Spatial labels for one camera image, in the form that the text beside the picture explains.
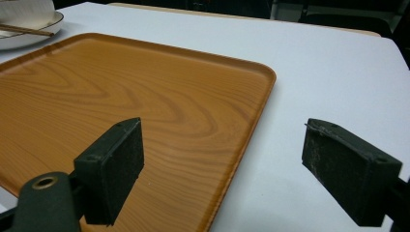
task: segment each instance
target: wood grain pattern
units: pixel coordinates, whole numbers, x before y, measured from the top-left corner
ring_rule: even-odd
[[[0,185],[13,194],[141,117],[145,167],[108,231],[208,230],[276,80],[256,63],[98,34],[0,71]]]

